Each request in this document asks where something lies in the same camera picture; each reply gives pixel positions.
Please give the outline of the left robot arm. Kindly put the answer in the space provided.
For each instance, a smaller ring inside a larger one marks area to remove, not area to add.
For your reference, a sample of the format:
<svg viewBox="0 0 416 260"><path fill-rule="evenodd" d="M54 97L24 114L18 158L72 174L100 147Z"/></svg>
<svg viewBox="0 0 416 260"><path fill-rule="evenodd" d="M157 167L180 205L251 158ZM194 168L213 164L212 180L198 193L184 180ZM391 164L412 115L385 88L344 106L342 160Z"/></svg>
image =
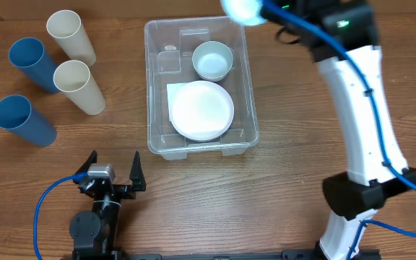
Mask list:
<svg viewBox="0 0 416 260"><path fill-rule="evenodd" d="M86 176L75 181L79 192L92 198L92 209L83 211L71 219L69 233L74 241L73 259L126 260L129 255L115 245L121 201L135 199L131 185L113 182L114 171L110 164L98 164L98 154L92 151L88 159L75 173Z"/></svg>

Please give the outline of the pink plate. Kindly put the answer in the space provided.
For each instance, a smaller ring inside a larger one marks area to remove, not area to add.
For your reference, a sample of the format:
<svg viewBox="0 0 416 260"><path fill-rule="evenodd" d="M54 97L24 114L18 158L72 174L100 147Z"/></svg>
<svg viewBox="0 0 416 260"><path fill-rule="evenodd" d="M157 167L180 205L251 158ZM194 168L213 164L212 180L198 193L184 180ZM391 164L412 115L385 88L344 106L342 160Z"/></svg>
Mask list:
<svg viewBox="0 0 416 260"><path fill-rule="evenodd" d="M235 109L230 94L220 85L198 80L177 91L168 111L173 128L187 139L207 142L224 134Z"/></svg>

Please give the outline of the grey bowl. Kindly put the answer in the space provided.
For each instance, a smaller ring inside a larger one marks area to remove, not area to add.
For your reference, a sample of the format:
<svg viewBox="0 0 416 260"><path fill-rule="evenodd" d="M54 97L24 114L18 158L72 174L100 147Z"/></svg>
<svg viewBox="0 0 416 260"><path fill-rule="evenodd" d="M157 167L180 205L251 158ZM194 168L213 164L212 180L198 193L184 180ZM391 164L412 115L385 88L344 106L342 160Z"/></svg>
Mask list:
<svg viewBox="0 0 416 260"><path fill-rule="evenodd" d="M233 52L217 41L207 41L196 47L192 64L197 74L216 77L228 74L233 67Z"/></svg>

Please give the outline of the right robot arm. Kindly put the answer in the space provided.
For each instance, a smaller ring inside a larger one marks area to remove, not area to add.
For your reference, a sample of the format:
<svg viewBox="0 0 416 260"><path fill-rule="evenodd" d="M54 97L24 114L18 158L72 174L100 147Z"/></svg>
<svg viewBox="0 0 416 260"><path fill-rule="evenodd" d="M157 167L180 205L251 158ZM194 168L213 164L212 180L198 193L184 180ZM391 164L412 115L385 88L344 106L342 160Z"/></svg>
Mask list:
<svg viewBox="0 0 416 260"><path fill-rule="evenodd" d="M416 190L391 125L382 52L366 1L223 1L221 17L159 19L144 27L147 144L166 160L219 150L240 155L259 140L245 27L273 22L297 37L331 90L347 169L324 179L330 207L312 249L281 259L379 259L361 251L367 224L387 199Z"/></svg>

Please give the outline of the beige cup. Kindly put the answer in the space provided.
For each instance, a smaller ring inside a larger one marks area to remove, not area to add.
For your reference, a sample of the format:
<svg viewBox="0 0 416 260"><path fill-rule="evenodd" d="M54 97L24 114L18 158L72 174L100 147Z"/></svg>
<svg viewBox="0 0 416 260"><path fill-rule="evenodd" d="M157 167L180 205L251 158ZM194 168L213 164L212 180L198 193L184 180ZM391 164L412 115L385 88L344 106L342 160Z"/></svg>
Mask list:
<svg viewBox="0 0 416 260"><path fill-rule="evenodd" d="M87 66L95 64L95 50L76 12L65 9L53 13L47 20L46 29L71 60L82 61Z"/></svg>
<svg viewBox="0 0 416 260"><path fill-rule="evenodd" d="M87 115L102 113L106 107L98 84L89 66L82 61L70 60L60 64L53 74L55 86Z"/></svg>

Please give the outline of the pink bowl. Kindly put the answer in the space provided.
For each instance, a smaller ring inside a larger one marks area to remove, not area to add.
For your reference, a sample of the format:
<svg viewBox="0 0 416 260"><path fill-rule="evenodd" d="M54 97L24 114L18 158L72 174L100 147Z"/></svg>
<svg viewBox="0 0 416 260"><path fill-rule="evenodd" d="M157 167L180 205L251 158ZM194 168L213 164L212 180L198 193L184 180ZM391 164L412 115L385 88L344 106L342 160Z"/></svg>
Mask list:
<svg viewBox="0 0 416 260"><path fill-rule="evenodd" d="M208 76L204 76L202 74L199 74L199 76L203 79L203 80L207 80L210 82L219 82L221 80L223 80L228 74L224 74L224 75L220 75L220 76L216 76L216 77L208 77Z"/></svg>

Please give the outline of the light blue bowl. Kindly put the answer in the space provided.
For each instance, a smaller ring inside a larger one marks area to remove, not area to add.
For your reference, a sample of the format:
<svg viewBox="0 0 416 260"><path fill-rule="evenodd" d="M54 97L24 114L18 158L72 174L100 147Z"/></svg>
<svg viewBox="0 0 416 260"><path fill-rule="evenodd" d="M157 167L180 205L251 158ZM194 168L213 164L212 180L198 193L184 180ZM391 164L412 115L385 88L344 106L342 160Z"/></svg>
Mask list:
<svg viewBox="0 0 416 260"><path fill-rule="evenodd" d="M267 22L260 13L262 0L221 0L223 11L235 22L245 26L257 26Z"/></svg>

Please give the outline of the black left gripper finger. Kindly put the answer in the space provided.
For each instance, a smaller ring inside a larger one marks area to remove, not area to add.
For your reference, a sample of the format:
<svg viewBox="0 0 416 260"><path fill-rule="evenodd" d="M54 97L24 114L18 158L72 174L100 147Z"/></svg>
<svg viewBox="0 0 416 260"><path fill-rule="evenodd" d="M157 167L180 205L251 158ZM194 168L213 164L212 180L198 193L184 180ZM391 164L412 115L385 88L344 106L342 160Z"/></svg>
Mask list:
<svg viewBox="0 0 416 260"><path fill-rule="evenodd" d="M129 179L132 182L134 191L146 191L147 184L144 178L139 152L135 152Z"/></svg>
<svg viewBox="0 0 416 260"><path fill-rule="evenodd" d="M74 183L79 183L81 181L81 177L83 173L86 173L91 164L96 163L98 160L98 153L96 150L93 150L90 156L86 159L83 165L78 169L78 171L74 174Z"/></svg>

